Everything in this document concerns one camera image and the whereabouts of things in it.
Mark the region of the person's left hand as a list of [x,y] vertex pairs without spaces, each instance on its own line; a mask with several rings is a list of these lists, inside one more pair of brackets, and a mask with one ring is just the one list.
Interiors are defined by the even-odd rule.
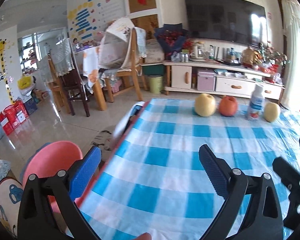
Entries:
[[133,240],[152,240],[152,236],[150,233],[145,232],[138,237],[134,238]]

